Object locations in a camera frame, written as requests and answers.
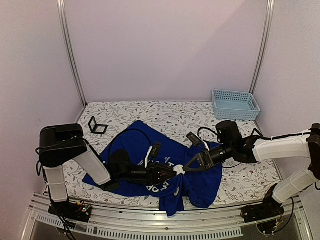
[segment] light blue basket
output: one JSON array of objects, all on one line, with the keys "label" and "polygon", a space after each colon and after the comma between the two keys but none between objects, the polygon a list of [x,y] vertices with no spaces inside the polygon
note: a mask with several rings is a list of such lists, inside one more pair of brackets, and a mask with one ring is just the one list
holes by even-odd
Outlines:
[{"label": "light blue basket", "polygon": [[247,92],[214,89],[212,104],[216,119],[254,121],[260,113],[254,96]]}]

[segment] floral pattern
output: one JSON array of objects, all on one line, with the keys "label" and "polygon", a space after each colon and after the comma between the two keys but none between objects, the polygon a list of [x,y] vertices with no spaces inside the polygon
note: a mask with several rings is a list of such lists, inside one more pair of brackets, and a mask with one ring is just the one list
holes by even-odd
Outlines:
[{"label": "floral pattern", "polygon": [[[88,123],[92,116],[98,124],[108,125],[104,135],[92,134]],[[223,119],[216,119],[210,102],[94,102],[88,104],[78,123],[84,137],[100,154],[111,140],[134,121],[141,120],[167,137],[190,147],[186,138],[189,132],[196,133],[200,127],[215,129]],[[237,120],[243,136],[251,134],[256,127],[253,121]],[[209,131],[200,132],[202,139],[217,141]],[[225,167],[238,163],[229,159]],[[102,191],[82,182],[86,172],[73,160],[64,165],[68,194],[71,197],[137,208],[158,208],[159,199],[152,196],[125,197]],[[272,160],[257,164],[240,164],[224,168],[221,185],[214,205],[243,203],[261,200],[270,186],[279,182]],[[187,197],[183,199],[186,209],[193,209]]]}]

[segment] floral tablecloth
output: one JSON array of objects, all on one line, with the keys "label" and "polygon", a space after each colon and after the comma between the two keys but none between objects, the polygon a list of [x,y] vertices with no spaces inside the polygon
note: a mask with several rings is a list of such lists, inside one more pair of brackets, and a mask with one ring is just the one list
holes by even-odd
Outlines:
[{"label": "floral tablecloth", "polygon": [[[98,124],[109,127],[105,135],[92,134],[88,123],[92,116]],[[211,102],[94,102],[90,103],[79,119],[84,137],[100,154],[111,140],[134,121],[141,120],[167,137],[185,145],[191,142],[186,138],[189,132],[197,133],[200,127],[215,129],[223,119],[216,119]],[[253,121],[236,121],[243,136],[248,136],[256,127]],[[209,131],[203,130],[201,137],[216,141]],[[224,163],[231,167],[238,163],[232,159]],[[95,202],[112,203],[136,207],[158,208],[159,199],[152,196],[124,197],[102,191],[82,182],[85,171],[73,160],[64,165],[68,194],[71,197]],[[214,205],[236,204],[261,200],[270,186],[280,181],[272,160],[257,164],[240,164],[223,169],[222,182]],[[184,198],[186,209],[193,209],[189,199]]]}]

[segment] white wall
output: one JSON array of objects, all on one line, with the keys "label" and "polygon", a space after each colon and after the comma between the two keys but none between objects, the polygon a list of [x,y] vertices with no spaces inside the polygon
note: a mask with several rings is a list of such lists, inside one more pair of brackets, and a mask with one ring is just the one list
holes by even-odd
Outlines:
[{"label": "white wall", "polygon": [[40,130],[81,111],[56,1],[0,1],[0,239],[17,240],[37,177]]},{"label": "white wall", "polygon": [[[262,112],[257,122],[265,135],[299,132],[320,122],[320,1],[275,1],[272,27],[255,97]],[[279,160],[287,177],[310,164]],[[301,195],[313,237],[320,239],[320,192]]]},{"label": "white wall", "polygon": [[248,91],[267,1],[66,1],[84,91],[94,101],[209,101]]}]

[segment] blue t-shirt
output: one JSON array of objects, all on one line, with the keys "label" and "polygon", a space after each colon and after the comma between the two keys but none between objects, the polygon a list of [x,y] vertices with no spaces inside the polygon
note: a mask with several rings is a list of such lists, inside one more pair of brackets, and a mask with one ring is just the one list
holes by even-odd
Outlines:
[{"label": "blue t-shirt", "polygon": [[[154,145],[161,143],[158,156],[154,162],[169,164],[172,168],[176,165],[186,165],[197,153],[203,151],[200,147],[190,148],[166,137],[162,133],[147,126],[142,121],[136,121],[127,129],[137,129],[144,132]],[[218,143],[208,142],[210,148],[219,146]],[[130,161],[135,165],[144,164],[147,151],[150,145],[146,137],[139,131],[127,131],[119,135],[113,142],[110,154],[116,150],[124,149],[130,156]],[[110,144],[101,153],[103,161],[108,163],[108,152]],[[159,210],[166,211],[168,216],[174,215],[177,211],[184,210],[183,196],[189,197],[190,202],[198,208],[208,208],[215,200],[222,179],[222,167],[220,165],[208,171],[186,172],[170,179],[157,186],[145,186],[139,183],[132,183],[120,180],[120,188],[113,190],[115,194],[125,197],[153,196],[159,199]],[[84,183],[97,186],[93,179],[87,174]]]}]

